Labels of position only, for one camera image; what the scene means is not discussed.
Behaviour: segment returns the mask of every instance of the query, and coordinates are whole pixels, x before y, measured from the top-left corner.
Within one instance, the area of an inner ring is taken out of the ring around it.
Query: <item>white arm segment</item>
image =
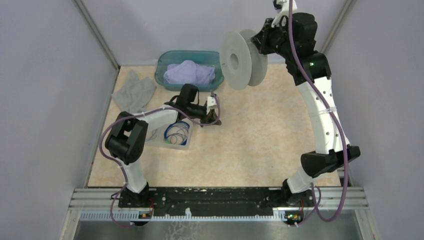
[[[126,176],[128,177],[128,184],[126,185],[126,188],[133,193],[140,193],[147,185],[145,173],[143,172],[140,160],[137,160],[128,165],[125,165],[121,161],[121,165],[126,173]]]
[[[143,120],[148,123],[147,132],[151,132],[155,129],[162,127],[163,125],[170,125],[175,123],[177,117],[178,112],[175,110],[162,110],[147,116],[138,117],[137,119]],[[126,188],[128,188],[131,192],[137,194],[140,193],[147,185],[147,181],[143,172],[142,165],[140,163],[140,159],[141,158],[128,165],[125,165],[122,162],[123,169],[128,177],[128,185],[126,186]]]
[[[314,81],[315,87],[321,92],[330,105],[330,110],[334,113],[336,118],[339,119],[333,99],[331,78],[327,79],[327,77],[321,77]],[[312,123],[313,134],[315,136],[315,152],[318,154],[329,154],[330,150],[334,150],[335,152],[342,151],[343,146],[340,133],[328,110],[324,106],[323,101],[320,100],[308,82],[298,85],[297,88],[306,103],[310,122]],[[346,144],[349,145],[350,142],[348,138],[345,136],[344,139],[346,140]],[[312,178],[306,174],[302,167],[300,167],[293,176],[288,178],[287,184],[293,194],[300,193],[308,190],[311,183],[314,183],[321,176]]]

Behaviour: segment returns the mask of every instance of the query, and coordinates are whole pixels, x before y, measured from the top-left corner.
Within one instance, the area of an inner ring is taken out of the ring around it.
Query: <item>blue cable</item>
[[[179,130],[177,130],[175,133],[168,135],[168,131],[171,130],[172,128],[179,128]],[[163,138],[165,140],[167,140],[169,137],[170,137],[170,139],[172,139],[172,137],[177,138],[177,136],[179,136],[183,140],[183,142],[179,145],[185,146],[187,144],[187,140],[188,140],[187,135],[189,134],[189,128],[190,128],[190,125],[185,121],[179,121],[179,122],[173,123],[173,124],[169,125],[168,128],[165,130],[165,132],[163,133]]]

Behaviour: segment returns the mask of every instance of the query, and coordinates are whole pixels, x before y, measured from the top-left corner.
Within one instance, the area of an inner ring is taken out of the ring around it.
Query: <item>purple cloth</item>
[[[167,84],[209,85],[214,78],[214,66],[202,66],[191,60],[168,65],[163,75],[164,82]]]

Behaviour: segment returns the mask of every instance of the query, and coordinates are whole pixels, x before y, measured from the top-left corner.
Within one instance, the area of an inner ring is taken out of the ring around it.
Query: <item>black mounting plate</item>
[[[184,216],[190,208],[194,217],[272,216],[276,207],[287,205],[280,187],[150,187],[143,197],[134,198],[125,189],[119,196],[120,208],[149,208],[155,216]],[[304,207],[313,207],[311,191],[301,193]]]

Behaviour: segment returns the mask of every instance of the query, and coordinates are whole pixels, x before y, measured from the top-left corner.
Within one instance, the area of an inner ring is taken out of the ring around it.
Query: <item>clear plastic container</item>
[[[157,61],[154,79],[159,85],[165,87],[169,91],[180,91],[183,84],[169,84],[164,81],[164,74],[170,64],[181,64],[185,60],[191,60],[199,65],[215,67],[215,79],[209,85],[194,84],[200,92],[209,92],[216,90],[224,81],[223,71],[220,65],[220,54],[216,51],[189,51],[175,50],[167,51],[159,57]]]
[[[146,136],[146,142],[144,143],[144,145],[157,147],[157,148],[188,150],[190,146],[190,139],[192,137],[192,132],[193,132],[193,123],[187,119],[183,119],[182,121],[187,123],[189,126],[188,134],[187,134],[187,142],[185,143],[185,145],[172,144],[165,139],[164,133],[169,126],[168,124],[163,125],[162,127],[158,128],[156,131],[148,133]]]

